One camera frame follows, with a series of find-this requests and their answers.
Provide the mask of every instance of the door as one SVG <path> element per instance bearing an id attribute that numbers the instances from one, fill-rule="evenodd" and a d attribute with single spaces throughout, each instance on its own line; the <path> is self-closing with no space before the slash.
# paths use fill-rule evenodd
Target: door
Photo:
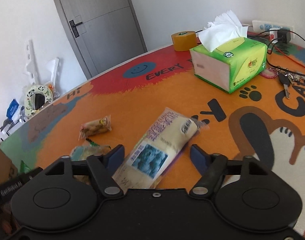
<path id="1" fill-rule="evenodd" d="M 128 0 L 60 0 L 92 76 L 145 52 Z"/>

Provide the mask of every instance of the colorful tabletop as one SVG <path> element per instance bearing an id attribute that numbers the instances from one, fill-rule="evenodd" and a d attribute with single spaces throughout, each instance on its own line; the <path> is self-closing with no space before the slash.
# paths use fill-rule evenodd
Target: colorful tabletop
<path id="1" fill-rule="evenodd" d="M 279 47 L 305 65 L 305 49 Z M 274 52 L 270 63 L 305 73 Z M 98 144 L 123 144 L 128 154 L 169 107 L 209 125 L 194 136 L 168 169 L 160 188 L 190 190 L 200 178 L 189 159 L 198 144 L 231 159 L 254 155 L 296 189 L 303 212 L 295 229 L 305 236 L 305 82 L 291 85 L 285 98 L 278 79 L 257 76 L 231 95 L 194 76 L 189 52 L 172 46 L 139 56 L 98 76 L 41 111 L 1 144 L 14 164 L 45 168 L 83 143 L 81 124 L 111 115 L 112 131 L 91 137 Z"/>

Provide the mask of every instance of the black door handle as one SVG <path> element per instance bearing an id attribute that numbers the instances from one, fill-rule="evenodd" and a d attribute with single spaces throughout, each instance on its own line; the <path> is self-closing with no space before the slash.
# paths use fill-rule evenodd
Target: black door handle
<path id="1" fill-rule="evenodd" d="M 74 20 L 71 20 L 71 21 L 69 22 L 69 24 L 70 24 L 70 26 L 71 26 L 71 29 L 72 29 L 73 34 L 75 35 L 75 38 L 78 38 L 78 37 L 79 37 L 79 33 L 78 33 L 78 31 L 77 31 L 76 26 L 78 26 L 78 25 L 80 25 L 80 24 L 83 24 L 83 22 L 80 22 L 80 23 L 76 23 L 76 24 L 75 24 Z"/>

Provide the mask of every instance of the white power strip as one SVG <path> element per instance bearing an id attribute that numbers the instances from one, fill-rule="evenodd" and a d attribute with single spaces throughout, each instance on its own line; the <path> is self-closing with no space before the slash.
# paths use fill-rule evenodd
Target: white power strip
<path id="1" fill-rule="evenodd" d="M 279 24 L 279 23 L 273 23 L 273 22 L 268 22 L 268 21 L 258 21 L 258 20 L 254 20 L 253 21 L 253 28 L 254 28 L 254 32 L 256 33 L 261 33 L 264 31 L 269 31 L 271 28 L 283 28 L 283 29 L 287 29 L 290 31 L 294 31 L 294 27 L 292 26 L 287 26 L 285 24 Z M 291 33 L 291 38 L 294 39 L 295 34 Z"/>

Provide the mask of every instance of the tissue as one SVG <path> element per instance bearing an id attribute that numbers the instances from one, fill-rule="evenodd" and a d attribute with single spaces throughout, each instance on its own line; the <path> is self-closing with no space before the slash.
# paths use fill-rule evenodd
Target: tissue
<path id="1" fill-rule="evenodd" d="M 213 52 L 220 45 L 238 37 L 247 38 L 248 27 L 243 27 L 232 10 L 208 22 L 208 28 L 199 34 L 200 42 L 209 51 Z"/>

